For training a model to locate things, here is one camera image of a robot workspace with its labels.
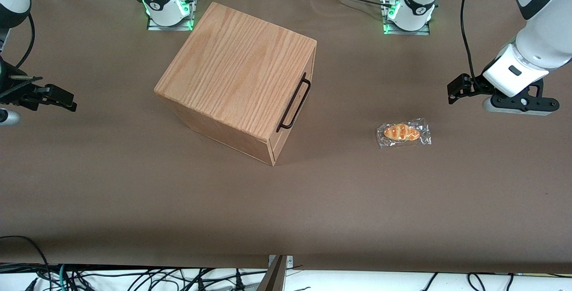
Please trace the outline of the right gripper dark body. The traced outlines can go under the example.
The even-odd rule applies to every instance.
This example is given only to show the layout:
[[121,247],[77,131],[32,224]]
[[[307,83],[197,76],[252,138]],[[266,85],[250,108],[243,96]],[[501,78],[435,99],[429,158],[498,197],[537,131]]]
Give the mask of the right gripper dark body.
[[15,106],[39,106],[44,102],[43,96],[35,85],[42,77],[27,75],[10,63],[0,59],[0,103]]

